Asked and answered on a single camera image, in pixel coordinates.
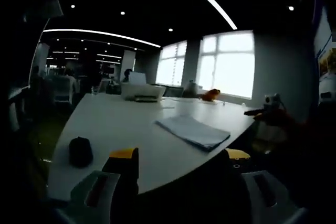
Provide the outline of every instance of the white table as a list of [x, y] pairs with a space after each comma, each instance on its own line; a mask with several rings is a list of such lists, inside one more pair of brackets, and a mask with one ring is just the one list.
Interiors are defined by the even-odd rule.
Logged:
[[[50, 166], [48, 195], [70, 200], [71, 190], [93, 170], [101, 170], [111, 151], [139, 148], [139, 193], [165, 185], [201, 166], [237, 139], [253, 119], [249, 108], [217, 101], [165, 98], [161, 103], [124, 101], [119, 95], [86, 94], [63, 129]], [[191, 115], [200, 122], [231, 133], [210, 153], [181, 140], [154, 124], [155, 120]], [[88, 138], [93, 163], [77, 169], [69, 165], [68, 145], [78, 136]]]

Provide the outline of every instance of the bright window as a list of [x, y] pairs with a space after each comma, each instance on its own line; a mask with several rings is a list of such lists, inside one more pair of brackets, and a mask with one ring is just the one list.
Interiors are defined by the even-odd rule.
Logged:
[[197, 82], [204, 90], [252, 98], [254, 36], [252, 31], [210, 35], [201, 42]]
[[156, 83], [180, 86], [187, 42], [183, 41], [164, 47], [160, 53]]

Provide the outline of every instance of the glass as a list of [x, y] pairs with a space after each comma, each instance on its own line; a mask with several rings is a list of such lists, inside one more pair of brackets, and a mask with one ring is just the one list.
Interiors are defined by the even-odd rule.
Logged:
[[184, 58], [178, 58], [175, 63], [173, 85], [180, 86], [184, 68]]
[[177, 47], [177, 56], [184, 56], [187, 51], [187, 42], [179, 43]]
[[254, 54], [227, 53], [217, 56], [214, 88], [221, 93], [252, 98]]
[[219, 37], [219, 51], [247, 52], [254, 50], [253, 32], [224, 34]]
[[99, 93], [99, 86], [92, 86], [91, 87], [91, 94], [96, 95]]
[[213, 55], [203, 56], [201, 58], [198, 84], [202, 86], [203, 90], [210, 90], [212, 88], [214, 66], [215, 57]]
[[171, 46], [164, 47], [161, 53], [161, 59], [173, 58], [175, 57], [177, 49], [177, 44], [173, 44]]
[[215, 36], [203, 38], [202, 43], [202, 52], [214, 52], [216, 50], [216, 41]]
[[173, 84], [175, 59], [160, 60], [157, 67], [156, 83], [171, 85]]

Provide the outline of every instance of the floor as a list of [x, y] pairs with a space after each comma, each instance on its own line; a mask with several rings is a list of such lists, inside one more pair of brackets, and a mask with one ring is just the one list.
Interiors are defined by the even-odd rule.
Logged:
[[68, 104], [56, 104], [55, 107], [41, 113], [37, 123], [27, 134], [33, 153], [28, 162], [28, 172], [40, 199], [46, 198], [49, 165], [57, 141], [74, 108], [75, 106], [71, 108]]

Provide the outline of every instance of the green floor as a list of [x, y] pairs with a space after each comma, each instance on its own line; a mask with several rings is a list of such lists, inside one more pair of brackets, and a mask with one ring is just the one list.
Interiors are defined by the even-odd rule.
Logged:
[[64, 126], [71, 116], [70, 110], [53, 110], [43, 116], [28, 134], [28, 141], [32, 146], [35, 162], [29, 164], [29, 173], [39, 196], [46, 196], [49, 165]]

